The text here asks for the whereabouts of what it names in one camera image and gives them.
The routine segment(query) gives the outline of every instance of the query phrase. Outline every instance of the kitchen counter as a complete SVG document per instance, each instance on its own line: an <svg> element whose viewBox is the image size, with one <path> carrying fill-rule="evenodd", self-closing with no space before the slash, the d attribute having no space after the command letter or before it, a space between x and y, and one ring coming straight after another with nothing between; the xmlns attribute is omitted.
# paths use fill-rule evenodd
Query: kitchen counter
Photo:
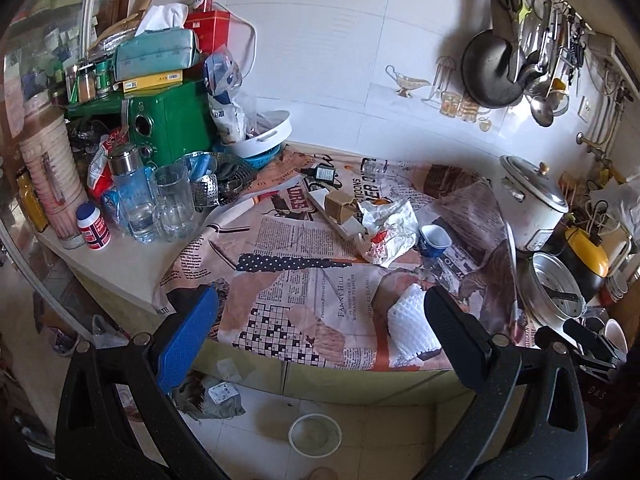
<svg viewBox="0 0 640 480"><path fill-rule="evenodd" d="M151 300L156 286L190 241L185 238L171 243L156 240L141 244L130 236L111 230L109 244L94 251L88 245L73 250L65 249L51 227L39 234L38 238L73 269L153 314L156 310Z"/></svg>
<svg viewBox="0 0 640 480"><path fill-rule="evenodd" d="M312 153L323 151L316 146L294 147ZM212 217L222 210L214 210ZM112 232L109 245L92 251L87 246L64 249L51 228L38 238L66 261L92 297L129 335L152 333L162 323L152 306L153 294L164 272L189 242L140 244L120 232ZM226 364L219 367L222 361ZM204 342L193 367L221 377L220 370L228 369L228 362L237 369L242 377L238 382L244 386L318 402L432 404L465 391L453 370L374 372L318 368L285 363L211 339Z"/></svg>

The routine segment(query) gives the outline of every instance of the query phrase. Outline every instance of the crossword puzzle print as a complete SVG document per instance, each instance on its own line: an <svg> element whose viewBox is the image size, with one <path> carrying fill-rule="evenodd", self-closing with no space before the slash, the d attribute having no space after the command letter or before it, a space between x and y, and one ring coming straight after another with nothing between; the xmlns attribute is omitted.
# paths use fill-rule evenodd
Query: crossword puzzle print
<svg viewBox="0 0 640 480"><path fill-rule="evenodd" d="M326 361L313 352L313 346L289 322L288 310L289 307L256 303L246 331L240 333L234 346L281 361L324 367Z"/></svg>

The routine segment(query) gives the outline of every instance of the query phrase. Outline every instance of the rice cooker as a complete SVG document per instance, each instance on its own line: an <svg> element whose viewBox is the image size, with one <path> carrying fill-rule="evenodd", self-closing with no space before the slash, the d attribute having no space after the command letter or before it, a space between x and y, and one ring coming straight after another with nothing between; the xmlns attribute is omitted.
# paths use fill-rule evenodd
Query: rice cooker
<svg viewBox="0 0 640 480"><path fill-rule="evenodd" d="M569 206L544 162L534 166L519 156L501 156L494 195L511 226L516 248L539 251Z"/></svg>

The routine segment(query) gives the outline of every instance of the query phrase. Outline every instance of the newspaper print tablecloth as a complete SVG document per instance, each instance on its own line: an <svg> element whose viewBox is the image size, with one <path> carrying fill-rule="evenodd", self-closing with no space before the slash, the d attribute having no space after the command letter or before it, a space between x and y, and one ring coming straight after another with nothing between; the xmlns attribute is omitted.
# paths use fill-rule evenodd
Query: newspaper print tablecloth
<svg viewBox="0 0 640 480"><path fill-rule="evenodd" d="M444 227L454 243L439 260L438 281L489 332L522 344L526 317L515 306L506 231L488 182L459 168L402 163L375 180L363 176L365 161L283 150L247 190L252 209L222 227L215 211L209 216L162 279L159 311L171 311L166 294L174 288L212 283L221 307L209 336L220 342L319 367L450 368L440 351L404 360L388 335L386 313L404 290L433 286L418 272L417 251L389 269L365 262L308 200L308 191L327 186L358 200L408 198L421 224ZM319 162L336 169L332 185L299 174Z"/></svg>

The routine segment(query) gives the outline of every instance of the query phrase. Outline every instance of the yellow box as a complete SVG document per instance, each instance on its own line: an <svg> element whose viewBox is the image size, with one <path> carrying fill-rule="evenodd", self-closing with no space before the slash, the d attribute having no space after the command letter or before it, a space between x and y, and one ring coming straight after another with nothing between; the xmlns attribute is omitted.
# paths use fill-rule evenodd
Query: yellow box
<svg viewBox="0 0 640 480"><path fill-rule="evenodd" d="M143 75L134 79L127 79L122 82L124 93L138 90L148 90L151 88L162 88L182 82L182 70L171 70L171 72L161 72L159 74Z"/></svg>

